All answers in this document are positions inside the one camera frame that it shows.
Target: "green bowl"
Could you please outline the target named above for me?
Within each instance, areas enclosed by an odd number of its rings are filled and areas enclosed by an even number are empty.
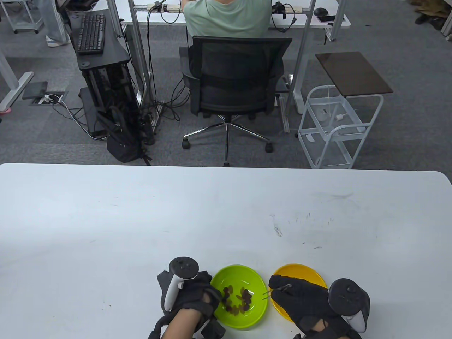
[[[215,311],[215,316],[224,325],[242,330],[257,324],[264,316],[268,306],[268,299],[262,299],[266,297],[264,293],[267,291],[267,287],[256,271],[243,265],[227,266],[213,277],[211,284],[221,291],[222,296],[224,295],[223,289],[231,285],[234,291],[230,295],[229,300],[235,306],[241,304],[236,295],[240,295],[242,287],[248,289],[252,295],[250,309],[244,314],[233,315],[227,312],[226,306],[220,302],[219,307]]]

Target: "tweezers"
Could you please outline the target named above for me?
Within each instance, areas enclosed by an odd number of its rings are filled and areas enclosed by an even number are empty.
[[[262,293],[262,295],[267,294],[267,296],[265,298],[263,298],[262,300],[268,299],[271,296],[271,292],[272,291],[282,291],[283,292],[283,291],[285,291],[285,290],[287,290],[288,288],[291,288],[291,287],[292,287],[291,284],[287,284],[287,285],[284,285],[284,286],[281,286],[281,287],[278,287],[278,288],[274,288],[273,290],[268,290],[265,293]]]

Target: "yellow plate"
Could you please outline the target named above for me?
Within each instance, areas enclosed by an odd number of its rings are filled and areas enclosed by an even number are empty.
[[[317,284],[323,287],[326,287],[325,281],[322,279],[322,277],[314,271],[312,268],[307,267],[305,265],[301,264],[289,264],[282,266],[276,270],[274,275],[282,275],[283,277],[291,277],[291,278],[298,278],[298,279],[305,279],[306,281],[309,281],[313,284]],[[279,312],[280,315],[282,315],[287,320],[290,320],[289,315],[287,312],[278,305],[273,299],[272,299],[273,306],[275,306],[276,310]]]

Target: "hand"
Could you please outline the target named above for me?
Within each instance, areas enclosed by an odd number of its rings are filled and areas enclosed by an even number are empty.
[[[277,290],[287,284],[292,287],[284,291]],[[328,302],[328,289],[312,284],[304,279],[273,275],[268,286],[273,289],[271,297],[280,305],[295,323],[295,325],[307,336],[315,330],[328,331],[328,337],[335,339],[349,336],[352,339],[360,339],[356,331],[337,313]]]
[[[212,276],[206,271],[202,271],[198,273],[196,278],[185,281],[184,287],[177,295],[171,313],[177,313],[181,309],[198,311],[202,315],[199,329],[212,317],[221,300],[221,292],[210,284],[211,280]]]

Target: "person's back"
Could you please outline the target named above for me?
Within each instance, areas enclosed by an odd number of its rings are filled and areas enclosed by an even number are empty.
[[[268,30],[271,0],[185,0],[191,36],[262,38]]]

